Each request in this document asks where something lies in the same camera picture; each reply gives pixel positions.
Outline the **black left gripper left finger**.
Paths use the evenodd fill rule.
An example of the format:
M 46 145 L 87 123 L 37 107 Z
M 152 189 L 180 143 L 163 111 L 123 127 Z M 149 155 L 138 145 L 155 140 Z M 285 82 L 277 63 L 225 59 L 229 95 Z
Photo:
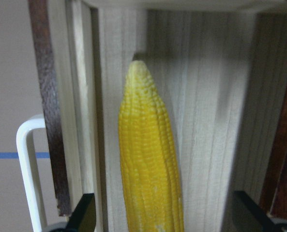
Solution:
M 45 232 L 94 232 L 96 206 L 94 193 L 82 195 L 68 222 L 59 222 L 44 228 Z

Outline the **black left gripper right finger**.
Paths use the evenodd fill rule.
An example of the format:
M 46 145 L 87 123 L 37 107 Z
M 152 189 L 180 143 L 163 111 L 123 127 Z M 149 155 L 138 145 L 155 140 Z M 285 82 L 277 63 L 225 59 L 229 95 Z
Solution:
M 268 217 L 245 191 L 232 195 L 232 221 L 239 232 L 287 232 L 287 220 Z

